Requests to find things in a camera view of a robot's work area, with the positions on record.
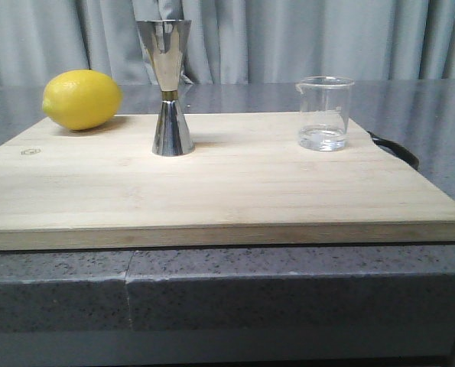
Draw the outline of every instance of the gray curtain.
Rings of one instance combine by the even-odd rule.
[[[191,19],[193,83],[455,78],[455,0],[0,0],[0,86],[155,83],[135,20]]]

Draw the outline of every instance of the metal jigger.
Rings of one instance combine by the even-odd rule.
[[[161,88],[162,103],[152,151],[172,157],[193,151],[187,122],[178,100],[178,84],[191,21],[138,21],[138,33],[148,51]]]

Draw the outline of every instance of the clear glass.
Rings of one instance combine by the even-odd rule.
[[[298,132],[299,145],[314,151],[337,151],[346,146],[354,83],[335,76],[309,76],[297,83],[303,125]]]

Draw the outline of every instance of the lemon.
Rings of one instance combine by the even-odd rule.
[[[122,91],[108,75],[71,70],[53,78],[44,89],[42,110],[70,130],[95,128],[117,113]]]

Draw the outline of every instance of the cutting board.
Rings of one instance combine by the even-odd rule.
[[[296,112],[187,115],[195,151],[168,158],[156,119],[44,119],[2,145],[0,250],[455,241],[455,202],[353,121],[319,152]]]

